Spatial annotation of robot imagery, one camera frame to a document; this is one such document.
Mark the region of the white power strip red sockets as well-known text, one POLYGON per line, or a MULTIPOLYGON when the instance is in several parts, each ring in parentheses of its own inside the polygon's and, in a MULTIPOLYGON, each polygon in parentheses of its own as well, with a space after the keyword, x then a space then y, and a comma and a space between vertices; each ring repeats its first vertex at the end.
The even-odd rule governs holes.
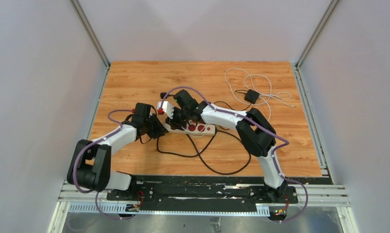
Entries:
POLYGON ((178 129, 172 129, 171 125, 165 123, 163 125, 170 133, 188 134, 195 137, 213 136, 216 127, 213 124, 189 123, 187 126, 178 129))

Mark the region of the black power adapter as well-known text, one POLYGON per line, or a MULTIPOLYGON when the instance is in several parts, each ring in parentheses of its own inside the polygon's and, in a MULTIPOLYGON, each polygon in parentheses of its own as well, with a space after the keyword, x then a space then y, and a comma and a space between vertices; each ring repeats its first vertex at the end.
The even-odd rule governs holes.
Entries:
POLYGON ((251 104, 255 104, 259 97, 260 94, 257 91, 248 89, 245 93, 244 100, 251 104))

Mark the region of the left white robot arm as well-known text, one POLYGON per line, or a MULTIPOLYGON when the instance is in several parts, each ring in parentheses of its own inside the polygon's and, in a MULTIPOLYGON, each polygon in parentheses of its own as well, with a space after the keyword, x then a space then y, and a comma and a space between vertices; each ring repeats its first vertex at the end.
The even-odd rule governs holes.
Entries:
POLYGON ((137 197, 138 187, 132 184, 133 176, 111 169, 112 156, 126 145, 141 140, 143 135, 157 139, 168 131, 157 117, 162 109, 137 103, 128 113, 123 121, 108 114, 108 119, 116 124, 113 131, 93 140, 77 142, 66 179, 79 192, 119 190, 125 200, 137 197))

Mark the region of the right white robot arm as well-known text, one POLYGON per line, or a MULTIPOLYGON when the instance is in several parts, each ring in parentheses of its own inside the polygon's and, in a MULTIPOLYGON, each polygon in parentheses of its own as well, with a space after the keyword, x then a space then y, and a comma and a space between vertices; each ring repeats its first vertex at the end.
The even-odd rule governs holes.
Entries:
POLYGON ((182 129, 188 121, 222 126, 235 130, 246 151, 256 156, 264 173, 265 195, 271 202, 280 202, 286 196, 288 187, 285 175, 282 172, 276 155, 276 140, 280 136, 256 108, 248 111, 236 111, 219 107, 207 100, 197 102, 186 87, 177 87, 178 92, 173 99, 178 107, 169 103, 166 93, 158 102, 156 109, 159 114, 167 115, 167 122, 182 129))

